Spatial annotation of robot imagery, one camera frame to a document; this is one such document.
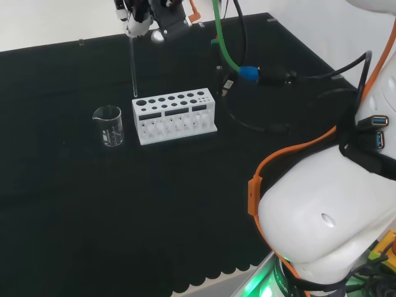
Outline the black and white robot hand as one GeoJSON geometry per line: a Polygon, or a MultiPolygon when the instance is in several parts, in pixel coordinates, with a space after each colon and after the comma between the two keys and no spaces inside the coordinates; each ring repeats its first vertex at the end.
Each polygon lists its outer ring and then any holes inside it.
{"type": "Polygon", "coordinates": [[[123,23],[123,31],[129,38],[144,36],[153,17],[148,0],[114,0],[117,18],[123,23]]]}

